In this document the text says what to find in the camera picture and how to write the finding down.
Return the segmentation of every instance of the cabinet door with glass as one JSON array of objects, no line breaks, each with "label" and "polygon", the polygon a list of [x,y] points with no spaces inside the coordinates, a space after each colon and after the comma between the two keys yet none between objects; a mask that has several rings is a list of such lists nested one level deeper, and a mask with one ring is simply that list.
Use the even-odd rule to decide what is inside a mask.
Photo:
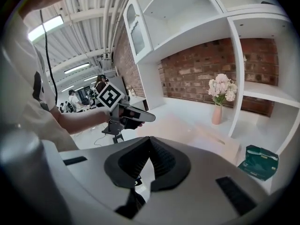
[{"label": "cabinet door with glass", "polygon": [[129,0],[124,10],[124,21],[135,63],[153,51],[143,12],[138,0]]}]

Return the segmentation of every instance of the white corrugated ceiling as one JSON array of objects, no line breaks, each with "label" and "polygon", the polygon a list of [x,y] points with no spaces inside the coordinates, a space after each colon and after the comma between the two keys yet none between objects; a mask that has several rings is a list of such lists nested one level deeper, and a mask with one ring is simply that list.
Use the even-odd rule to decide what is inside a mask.
[{"label": "white corrugated ceiling", "polygon": [[[114,75],[110,61],[102,61],[101,55],[111,54],[111,48],[118,41],[122,14],[128,0],[63,0],[42,9],[43,19],[47,21],[61,15],[64,21],[48,34],[48,54],[53,77],[58,92],[74,85],[74,88],[89,85],[83,80],[104,72],[108,77]],[[41,24],[39,11],[34,11],[25,18],[30,31]],[[42,53],[49,81],[48,63],[45,52],[45,38],[39,37],[34,42]],[[64,71],[84,63],[89,67],[69,74]]]}]

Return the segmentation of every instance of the ceiling light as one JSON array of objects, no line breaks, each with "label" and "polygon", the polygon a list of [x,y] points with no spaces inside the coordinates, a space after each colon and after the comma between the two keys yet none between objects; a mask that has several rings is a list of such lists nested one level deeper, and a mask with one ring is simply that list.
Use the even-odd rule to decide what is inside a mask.
[{"label": "ceiling light", "polygon": [[[64,23],[64,21],[62,20],[61,15],[59,15],[59,16],[56,16],[56,17],[48,20],[47,22],[45,22],[44,27],[47,32],[53,28],[56,28],[56,27],[62,25],[63,23]],[[39,25],[34,30],[32,30],[30,33],[28,33],[28,39],[32,42],[43,34],[44,34],[43,26]]]},{"label": "ceiling light", "polygon": [[81,88],[78,88],[78,89],[76,89],[75,91],[78,91],[78,90],[80,90],[80,89],[82,89],[83,87],[81,87]]},{"label": "ceiling light", "polygon": [[91,79],[96,78],[96,77],[97,77],[97,76],[90,77],[90,78],[85,79],[84,81],[88,81],[88,80],[91,80]]},{"label": "ceiling light", "polygon": [[74,87],[74,85],[73,85],[73,86],[71,86],[71,87],[68,87],[68,88],[64,89],[64,90],[63,90],[63,91],[61,91],[61,92],[64,92],[64,91],[66,91],[66,90],[68,90],[68,89],[70,89],[70,88],[72,88],[72,87]]},{"label": "ceiling light", "polygon": [[68,73],[74,72],[74,71],[76,71],[76,70],[78,70],[78,69],[85,68],[85,67],[87,67],[87,66],[89,66],[89,65],[90,65],[89,63],[85,63],[85,64],[79,65],[79,66],[77,66],[77,67],[71,68],[71,69],[69,69],[69,70],[67,70],[67,71],[64,71],[64,73],[65,73],[65,74],[68,74]]}]

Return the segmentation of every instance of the dark green pouch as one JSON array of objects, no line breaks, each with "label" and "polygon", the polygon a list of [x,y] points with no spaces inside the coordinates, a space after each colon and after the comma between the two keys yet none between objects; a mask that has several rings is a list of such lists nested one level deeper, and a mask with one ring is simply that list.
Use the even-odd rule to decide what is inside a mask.
[{"label": "dark green pouch", "polygon": [[277,171],[278,162],[279,157],[277,154],[249,145],[246,147],[246,160],[238,168],[253,177],[266,181]]}]

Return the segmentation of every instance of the brick wall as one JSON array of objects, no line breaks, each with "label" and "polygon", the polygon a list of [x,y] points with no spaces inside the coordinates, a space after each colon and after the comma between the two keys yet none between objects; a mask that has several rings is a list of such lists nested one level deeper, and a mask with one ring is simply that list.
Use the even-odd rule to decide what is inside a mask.
[{"label": "brick wall", "polygon": [[[245,80],[278,85],[278,57],[273,39],[241,39]],[[229,38],[197,45],[162,60],[158,67],[165,97],[214,103],[208,95],[209,80],[224,73],[236,80],[233,45]],[[225,102],[233,107],[233,102]],[[270,116],[273,102],[244,97],[242,110]]]},{"label": "brick wall", "polygon": [[114,65],[123,77],[125,87],[131,85],[138,96],[145,97],[139,71],[135,64],[125,26],[113,55]]}]

